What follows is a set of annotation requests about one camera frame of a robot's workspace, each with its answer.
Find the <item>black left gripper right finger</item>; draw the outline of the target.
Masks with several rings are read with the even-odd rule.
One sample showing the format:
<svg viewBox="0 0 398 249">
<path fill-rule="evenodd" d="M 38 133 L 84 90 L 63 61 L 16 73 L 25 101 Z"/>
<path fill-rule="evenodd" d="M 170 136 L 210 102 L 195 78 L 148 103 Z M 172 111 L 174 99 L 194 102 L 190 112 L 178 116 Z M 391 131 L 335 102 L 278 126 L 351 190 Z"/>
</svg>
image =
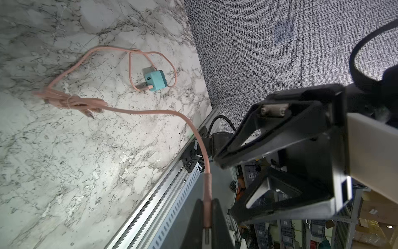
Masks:
<svg viewBox="0 0 398 249">
<path fill-rule="evenodd" d="M 234 244 L 232 243 L 220 201 L 214 199 L 211 205 L 211 248 L 233 249 Z"/>
</svg>

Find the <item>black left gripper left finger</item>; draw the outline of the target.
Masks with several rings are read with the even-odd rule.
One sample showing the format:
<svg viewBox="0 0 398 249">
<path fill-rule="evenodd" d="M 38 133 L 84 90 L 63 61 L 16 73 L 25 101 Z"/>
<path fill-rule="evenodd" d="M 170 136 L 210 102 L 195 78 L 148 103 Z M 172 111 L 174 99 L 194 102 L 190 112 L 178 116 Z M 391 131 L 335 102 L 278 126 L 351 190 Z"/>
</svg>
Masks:
<svg viewBox="0 0 398 249">
<path fill-rule="evenodd" d="M 181 249 L 202 249 L 204 231 L 204 205 L 198 199 L 195 203 L 186 234 L 180 246 Z"/>
</svg>

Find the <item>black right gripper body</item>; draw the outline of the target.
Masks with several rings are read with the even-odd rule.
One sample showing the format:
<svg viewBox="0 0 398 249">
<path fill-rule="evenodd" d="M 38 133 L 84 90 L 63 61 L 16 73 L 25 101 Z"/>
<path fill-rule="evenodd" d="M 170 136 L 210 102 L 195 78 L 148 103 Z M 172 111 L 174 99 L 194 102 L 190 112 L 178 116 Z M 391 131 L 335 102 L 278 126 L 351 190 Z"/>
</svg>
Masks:
<svg viewBox="0 0 398 249">
<path fill-rule="evenodd" d="M 278 132 L 278 152 L 305 190 L 291 195 L 288 217 L 328 220 L 352 198 L 345 87 L 320 85 L 272 93 L 271 104 L 287 104 Z"/>
</svg>

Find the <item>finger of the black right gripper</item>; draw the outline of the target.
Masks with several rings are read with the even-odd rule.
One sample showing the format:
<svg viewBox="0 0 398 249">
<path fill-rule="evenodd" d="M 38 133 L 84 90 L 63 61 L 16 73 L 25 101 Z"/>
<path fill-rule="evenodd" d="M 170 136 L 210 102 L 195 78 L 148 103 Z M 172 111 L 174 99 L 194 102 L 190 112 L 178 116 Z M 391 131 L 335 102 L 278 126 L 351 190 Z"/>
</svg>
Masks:
<svg viewBox="0 0 398 249">
<path fill-rule="evenodd" d="M 277 102 L 259 102 L 251 107 L 234 135 L 214 157 L 222 169 L 260 159 L 279 149 L 326 131 L 329 120 L 319 101 L 293 101 L 283 103 L 286 108 L 282 117 L 261 115 L 263 107 L 278 105 Z"/>
<path fill-rule="evenodd" d="M 322 186 L 268 167 L 246 187 L 231 214 L 239 224 L 327 220 L 334 215 L 334 198 Z"/>
</svg>

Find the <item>teal USB wall charger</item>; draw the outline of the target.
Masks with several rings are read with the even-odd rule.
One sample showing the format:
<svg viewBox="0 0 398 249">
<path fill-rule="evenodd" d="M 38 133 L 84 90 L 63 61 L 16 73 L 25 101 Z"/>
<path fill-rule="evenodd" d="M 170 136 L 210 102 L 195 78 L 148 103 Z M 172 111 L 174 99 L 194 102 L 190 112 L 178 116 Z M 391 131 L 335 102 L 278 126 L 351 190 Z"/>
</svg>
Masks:
<svg viewBox="0 0 398 249">
<path fill-rule="evenodd" d="M 143 69 L 145 86 L 141 90 L 158 91 L 167 87 L 167 81 L 162 70 L 154 67 Z"/>
</svg>

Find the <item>aluminium front rail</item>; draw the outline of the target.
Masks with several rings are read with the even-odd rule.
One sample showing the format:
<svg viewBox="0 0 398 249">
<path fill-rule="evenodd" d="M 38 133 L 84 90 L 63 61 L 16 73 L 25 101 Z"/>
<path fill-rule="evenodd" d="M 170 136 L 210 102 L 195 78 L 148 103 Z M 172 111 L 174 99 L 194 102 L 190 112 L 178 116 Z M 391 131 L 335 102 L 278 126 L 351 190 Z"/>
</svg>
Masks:
<svg viewBox="0 0 398 249">
<path fill-rule="evenodd" d="M 199 165 L 191 173 L 182 155 L 196 142 L 192 137 L 153 189 L 106 245 L 107 249 L 159 249 L 191 192 L 203 189 Z"/>
</svg>

